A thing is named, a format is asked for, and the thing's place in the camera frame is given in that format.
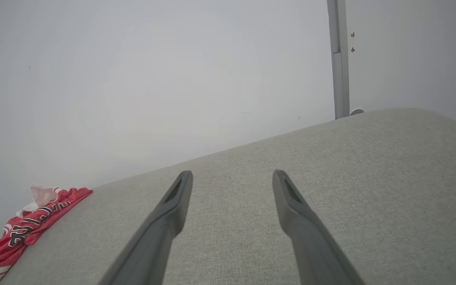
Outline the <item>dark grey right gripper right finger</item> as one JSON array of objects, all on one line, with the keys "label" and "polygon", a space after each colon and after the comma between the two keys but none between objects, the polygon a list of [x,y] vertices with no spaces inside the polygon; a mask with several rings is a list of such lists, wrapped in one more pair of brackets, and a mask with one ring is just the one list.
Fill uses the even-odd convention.
[{"label": "dark grey right gripper right finger", "polygon": [[365,285],[285,171],[274,171],[272,187],[279,223],[292,241],[302,285]]}]

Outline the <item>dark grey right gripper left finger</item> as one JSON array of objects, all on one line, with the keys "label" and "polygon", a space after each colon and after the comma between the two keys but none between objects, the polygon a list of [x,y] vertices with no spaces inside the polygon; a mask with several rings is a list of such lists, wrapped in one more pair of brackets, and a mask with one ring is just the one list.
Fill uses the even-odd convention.
[{"label": "dark grey right gripper left finger", "polygon": [[173,240],[185,225],[192,185],[190,170],[179,173],[98,285],[162,285]]}]

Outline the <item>grey vertical wall post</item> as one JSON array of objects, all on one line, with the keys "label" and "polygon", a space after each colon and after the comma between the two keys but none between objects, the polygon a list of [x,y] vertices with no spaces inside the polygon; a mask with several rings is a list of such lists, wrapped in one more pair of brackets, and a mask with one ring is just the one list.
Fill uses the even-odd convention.
[{"label": "grey vertical wall post", "polygon": [[327,0],[335,119],[350,115],[346,0]]}]

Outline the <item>grey fabric sofa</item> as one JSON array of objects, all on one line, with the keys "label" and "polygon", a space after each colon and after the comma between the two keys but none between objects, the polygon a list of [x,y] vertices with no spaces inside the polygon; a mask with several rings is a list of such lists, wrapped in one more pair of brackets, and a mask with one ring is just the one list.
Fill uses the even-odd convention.
[{"label": "grey fabric sofa", "polygon": [[284,170],[366,284],[456,284],[456,121],[365,112],[99,186],[0,285],[97,285],[177,175],[194,184],[163,285],[300,285],[277,220]]}]

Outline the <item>red and white jersey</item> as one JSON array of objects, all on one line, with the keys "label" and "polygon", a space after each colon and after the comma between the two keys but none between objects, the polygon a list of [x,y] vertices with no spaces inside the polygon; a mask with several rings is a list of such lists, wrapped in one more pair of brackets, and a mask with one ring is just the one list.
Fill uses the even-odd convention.
[{"label": "red and white jersey", "polygon": [[10,218],[0,238],[0,280],[18,261],[27,247],[65,213],[93,193],[88,188],[61,189],[56,186],[33,184],[32,202]]}]

